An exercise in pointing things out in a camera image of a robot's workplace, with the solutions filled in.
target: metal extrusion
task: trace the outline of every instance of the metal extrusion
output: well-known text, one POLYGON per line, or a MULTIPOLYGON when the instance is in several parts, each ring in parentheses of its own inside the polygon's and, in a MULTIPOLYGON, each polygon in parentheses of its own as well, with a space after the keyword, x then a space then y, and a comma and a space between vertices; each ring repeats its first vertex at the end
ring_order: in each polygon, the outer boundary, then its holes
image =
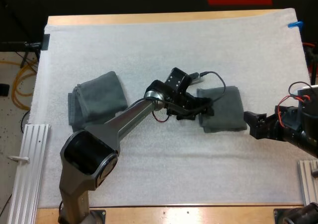
POLYGON ((43 160, 50 125, 25 125, 16 169, 8 224, 35 223, 43 160))
POLYGON ((318 160, 300 160, 298 167, 304 205, 309 205, 311 202, 318 203, 318 180, 313 176, 313 171, 318 168, 318 160))

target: gray towel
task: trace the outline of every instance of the gray towel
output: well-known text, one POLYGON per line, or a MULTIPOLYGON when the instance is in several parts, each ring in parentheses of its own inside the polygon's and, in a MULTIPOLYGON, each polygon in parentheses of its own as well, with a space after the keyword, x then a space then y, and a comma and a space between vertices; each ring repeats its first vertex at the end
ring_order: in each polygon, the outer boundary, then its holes
POLYGON ((73 131, 103 124, 128 105, 115 72, 78 84, 68 95, 69 125, 73 131))
MULTIPOLYGON (((223 93, 223 89, 197 89, 197 96, 215 99, 223 93)), ((199 115, 199 123, 205 133, 247 129, 243 120, 244 110, 239 89, 236 86, 228 86, 224 96, 213 104, 213 109, 214 116, 199 115)))

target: black background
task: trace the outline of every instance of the black background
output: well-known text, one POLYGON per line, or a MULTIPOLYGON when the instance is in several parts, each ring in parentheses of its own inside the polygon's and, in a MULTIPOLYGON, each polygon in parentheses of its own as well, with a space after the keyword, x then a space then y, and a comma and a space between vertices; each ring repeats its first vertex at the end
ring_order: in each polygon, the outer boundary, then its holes
POLYGON ((273 6, 210 6, 207 0, 2 0, 0 51, 21 50, 22 42, 42 41, 49 15, 189 12, 289 8, 305 26, 302 39, 318 41, 318 0, 273 0, 273 6), (12 18, 16 16, 25 31, 12 18))

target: white sheet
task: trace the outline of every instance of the white sheet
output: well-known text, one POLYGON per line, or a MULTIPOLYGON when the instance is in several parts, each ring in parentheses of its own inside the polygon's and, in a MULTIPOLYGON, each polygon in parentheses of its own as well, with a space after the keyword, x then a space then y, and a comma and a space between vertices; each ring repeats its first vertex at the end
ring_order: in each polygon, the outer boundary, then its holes
MULTIPOLYGON (((75 85, 113 70, 132 103, 174 67, 216 71, 239 88, 245 110, 272 114, 289 84, 309 81, 299 30, 287 27, 295 21, 294 10, 285 9, 193 22, 46 26, 49 50, 41 54, 30 117, 52 127, 39 207, 61 201, 59 152, 72 134, 67 94, 75 85)), ((221 85, 209 75, 189 91, 221 85)), ((301 203, 297 161, 307 158, 248 131, 205 134, 198 121, 160 124, 149 116, 121 142, 119 162, 90 193, 90 205, 301 203)))

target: floor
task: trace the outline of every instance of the floor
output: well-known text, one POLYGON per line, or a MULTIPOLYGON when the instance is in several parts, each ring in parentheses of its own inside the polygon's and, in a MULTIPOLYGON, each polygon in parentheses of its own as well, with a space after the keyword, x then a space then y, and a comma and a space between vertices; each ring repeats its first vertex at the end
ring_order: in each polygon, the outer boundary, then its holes
MULTIPOLYGON (((33 53, 28 56, 31 60, 36 60, 33 53)), ((22 58, 15 52, 0 52, 0 61, 11 61, 21 63, 22 58)), ((0 212, 2 212, 8 198, 12 193, 16 162, 7 158, 8 155, 19 156, 22 132, 20 122, 26 110, 17 108, 11 100, 12 83, 16 74, 20 70, 17 65, 0 64, 0 83, 10 85, 9 96, 0 97, 0 167, 2 176, 0 178, 0 212)), ((35 76, 31 76, 22 81, 18 90, 23 93, 30 93, 34 89, 35 76)), ((32 96, 18 97, 20 102, 30 106, 32 96)), ((27 123, 27 117, 24 119, 24 124, 27 123)), ((2 215, 0 216, 0 224, 6 223, 10 202, 8 202, 2 215)))

